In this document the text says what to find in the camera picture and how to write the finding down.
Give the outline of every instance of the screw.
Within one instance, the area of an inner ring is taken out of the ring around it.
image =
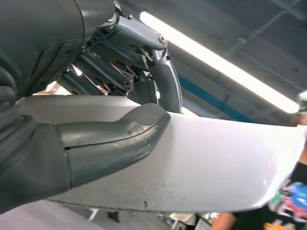
[[[124,80],[124,86],[126,88],[130,88],[131,87],[131,82],[129,80]]]
[[[158,35],[158,40],[163,45],[165,45],[167,42],[166,39],[165,39],[165,37],[163,37],[162,34]]]

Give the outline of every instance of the fluorescent light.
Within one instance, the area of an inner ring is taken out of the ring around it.
[[[243,85],[276,107],[287,113],[295,113],[299,110],[299,105],[294,101],[265,85],[250,74],[241,70],[234,64],[223,59],[221,56],[203,47],[179,31],[172,28],[149,13],[142,12],[141,13],[140,18],[147,26],[163,34],[163,36],[165,36],[166,39],[176,46],[178,46],[234,81]]]
[[[299,94],[299,99],[301,99],[301,100],[302,99],[304,101],[307,100],[307,90]]]

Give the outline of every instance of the blue stripe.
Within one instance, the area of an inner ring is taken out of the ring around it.
[[[183,89],[189,91],[198,98],[207,102],[217,110],[219,110],[224,114],[228,115],[231,119],[240,122],[254,123],[254,121],[251,120],[250,118],[244,114],[242,114],[237,110],[235,110],[229,105],[225,104],[223,101],[216,98],[210,93],[208,93],[205,90],[203,90],[202,88],[197,86],[191,81],[183,78],[181,76],[179,76],[179,81]]]

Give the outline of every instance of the robotic hand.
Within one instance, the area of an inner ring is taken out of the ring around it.
[[[0,19],[0,213],[147,156],[170,120],[157,105],[157,86],[163,107],[181,110],[166,41],[116,2],[3,1]],[[54,80],[73,94],[107,90],[144,105],[116,122],[59,125],[36,123],[15,105]]]

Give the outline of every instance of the floor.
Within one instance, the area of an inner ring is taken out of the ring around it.
[[[88,209],[66,207],[50,201],[39,201],[0,215],[2,230],[169,230],[154,213],[119,212],[119,223],[100,210],[88,221]]]

